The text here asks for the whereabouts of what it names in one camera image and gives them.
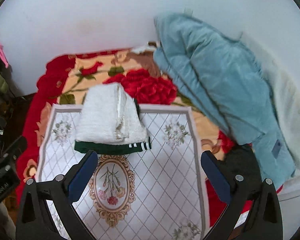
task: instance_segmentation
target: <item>white garment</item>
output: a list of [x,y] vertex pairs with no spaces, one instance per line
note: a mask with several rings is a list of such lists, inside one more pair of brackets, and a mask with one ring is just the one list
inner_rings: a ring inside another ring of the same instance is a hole
[[140,123],[134,101],[119,83],[96,85],[89,89],[76,140],[116,145],[147,140],[146,129]]
[[240,41],[261,63],[263,78],[273,92],[279,126],[289,151],[300,169],[300,93],[284,68],[253,38],[243,33]]

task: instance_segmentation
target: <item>blue comforter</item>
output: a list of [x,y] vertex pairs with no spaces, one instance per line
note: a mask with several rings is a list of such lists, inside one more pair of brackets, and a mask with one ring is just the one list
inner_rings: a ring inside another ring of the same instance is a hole
[[155,19],[154,60],[211,121],[239,145],[253,144],[262,179],[278,189],[295,171],[260,65],[241,42],[184,14]]

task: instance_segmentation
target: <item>folded white sweater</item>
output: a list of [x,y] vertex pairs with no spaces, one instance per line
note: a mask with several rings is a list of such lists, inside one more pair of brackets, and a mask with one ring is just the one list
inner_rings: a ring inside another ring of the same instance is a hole
[[115,145],[147,140],[146,129],[139,121],[133,99],[119,83],[89,89],[76,140]]

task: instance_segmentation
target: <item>floral blanket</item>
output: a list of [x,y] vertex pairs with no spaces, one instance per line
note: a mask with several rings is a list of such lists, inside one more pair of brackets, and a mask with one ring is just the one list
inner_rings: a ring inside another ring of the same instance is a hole
[[[38,92],[27,114],[23,136],[28,141],[28,149],[17,160],[17,172],[22,179],[16,190],[18,200],[26,180],[36,174],[39,147],[45,136],[51,105],[82,104],[89,87],[112,82],[120,83],[139,104],[191,106],[202,151],[210,150],[218,159],[223,159],[234,145],[188,98],[177,91],[168,76],[160,72],[153,62],[152,53],[137,55],[129,50],[112,50],[63,55],[47,64],[46,74],[37,82]],[[208,180],[206,187],[212,226],[226,204],[219,200]],[[242,212],[250,207],[251,202],[247,202]]]

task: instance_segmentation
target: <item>blanket tag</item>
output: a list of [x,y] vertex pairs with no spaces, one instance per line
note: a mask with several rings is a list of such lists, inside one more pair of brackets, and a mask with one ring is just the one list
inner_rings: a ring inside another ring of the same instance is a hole
[[273,156],[274,156],[275,158],[278,157],[279,152],[280,152],[280,150],[281,150],[281,146],[282,146],[282,143],[281,143],[279,140],[277,140],[277,141],[275,142],[275,145],[274,145],[273,149],[272,149],[272,154],[273,154]]

